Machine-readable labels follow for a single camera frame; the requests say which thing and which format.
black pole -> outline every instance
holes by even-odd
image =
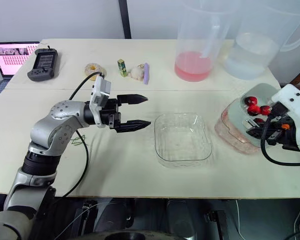
[[[118,0],[125,39],[131,39],[127,0]]]

transparent tray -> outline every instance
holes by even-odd
[[[203,118],[195,113],[169,113],[154,123],[155,150],[166,167],[199,166],[212,153]]]

white table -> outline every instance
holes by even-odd
[[[202,167],[167,168],[158,162],[155,152],[154,124],[129,133],[90,126],[80,130],[90,151],[89,169],[72,196],[300,198],[300,167],[272,164],[261,153],[240,154],[214,132],[221,112],[240,94],[262,82],[279,87],[269,71],[254,81],[243,81],[231,77],[217,64],[208,79],[188,83],[174,74],[173,40],[49,39],[42,42],[60,53],[59,76],[42,83],[31,82],[26,73],[32,68],[35,56],[30,56],[0,95],[0,193],[9,191],[16,170],[23,163],[34,123],[45,117],[56,102],[68,99],[85,77],[84,66],[97,62],[108,71],[106,79],[112,82],[110,97],[137,93],[149,98],[141,104],[120,107],[122,122],[142,119],[154,123],[163,113],[198,113],[205,120],[213,157]],[[127,67],[148,62],[149,85],[120,77],[119,58],[125,60]],[[75,100],[89,100],[92,83],[87,82]],[[300,161],[300,153],[282,150],[280,146],[268,152],[280,161]],[[84,165],[83,146],[69,144],[53,184],[58,196],[75,184]]]

purple object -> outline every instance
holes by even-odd
[[[143,74],[143,84],[148,84],[149,82],[149,64],[144,64],[144,74]]]

laptop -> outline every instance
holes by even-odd
[[[38,41],[0,42],[0,73],[3,78],[0,93],[38,44]]]

